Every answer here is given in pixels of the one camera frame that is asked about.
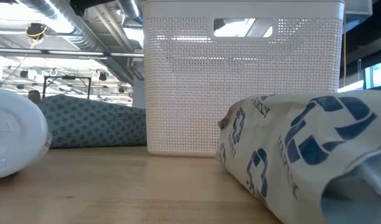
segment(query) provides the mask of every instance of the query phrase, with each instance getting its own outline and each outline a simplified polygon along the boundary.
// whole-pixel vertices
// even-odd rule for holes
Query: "patterned fabric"
[[[145,110],[57,95],[39,108],[52,135],[51,148],[146,145]]]

